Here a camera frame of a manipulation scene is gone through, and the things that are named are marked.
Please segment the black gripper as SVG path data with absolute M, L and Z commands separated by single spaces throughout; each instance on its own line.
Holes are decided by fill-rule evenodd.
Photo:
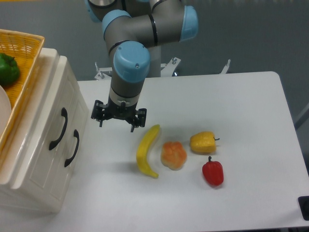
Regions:
M 130 132 L 133 132 L 135 128 L 145 127 L 147 109 L 141 108 L 136 110 L 137 103 L 127 106 L 113 102 L 108 98 L 108 103 L 104 104 L 100 100 L 95 100 L 91 113 L 91 119 L 95 119 L 99 122 L 99 127 L 102 127 L 103 121 L 109 119 L 127 120 L 131 125 Z

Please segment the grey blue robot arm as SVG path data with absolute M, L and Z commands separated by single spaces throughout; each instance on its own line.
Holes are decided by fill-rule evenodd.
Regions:
M 103 39 L 112 64 L 107 103 L 95 101 L 92 119 L 124 120 L 144 127 L 147 110 L 137 109 L 144 80 L 151 74 L 150 49 L 196 37 L 198 16 L 179 0 L 87 0 L 87 11 L 102 23 Z

